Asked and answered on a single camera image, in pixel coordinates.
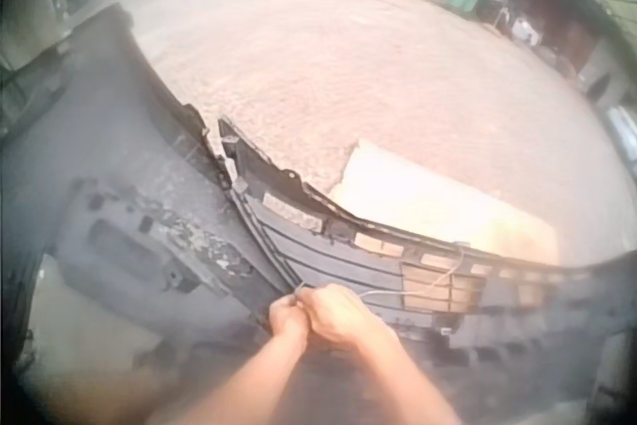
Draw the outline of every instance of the cobblestone pavement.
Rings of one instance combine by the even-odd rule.
[[[126,0],[168,86],[328,192],[361,137],[552,225],[565,264],[637,247],[634,186],[535,56],[425,0]]]

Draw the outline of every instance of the person's hands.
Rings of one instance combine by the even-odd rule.
[[[270,327],[274,337],[297,341],[305,349],[310,322],[306,313],[296,305],[293,295],[284,296],[270,304]]]
[[[345,348],[360,348],[380,337],[397,339],[382,319],[370,311],[354,291],[336,284],[308,289],[298,299],[319,336]]]

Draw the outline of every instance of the white wire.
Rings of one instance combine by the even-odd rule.
[[[465,250],[461,246],[458,246],[458,249],[460,249],[460,259],[458,260],[458,264],[456,266],[454,266],[452,269],[450,269],[449,271],[447,271],[445,274],[443,274],[441,277],[439,277],[436,281],[431,283],[429,286],[427,286],[422,291],[381,291],[381,290],[372,290],[372,291],[365,291],[364,293],[359,294],[358,296],[360,298],[365,298],[367,296],[385,296],[385,295],[388,295],[388,296],[424,296],[424,297],[428,298],[429,296],[427,295],[427,293],[429,293],[430,290],[432,290],[433,288],[438,286],[438,284],[440,282],[442,282],[445,278],[448,278],[449,276],[454,274],[456,272],[456,270],[460,266],[462,266],[462,262],[465,259]]]

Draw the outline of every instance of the forearm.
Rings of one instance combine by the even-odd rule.
[[[453,408],[391,332],[379,333],[358,348],[400,425],[457,425]]]
[[[305,344],[293,337],[273,337],[223,388],[204,399],[186,424],[266,423],[304,350]]]

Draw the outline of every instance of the ground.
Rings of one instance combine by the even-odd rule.
[[[426,0],[124,5],[148,60],[213,132],[228,114],[324,192],[366,138],[546,221],[566,265],[637,247],[634,183],[591,106],[479,24]],[[126,368],[158,341],[96,319],[54,264],[44,273],[32,326],[50,371]],[[82,313],[69,321],[68,311]]]

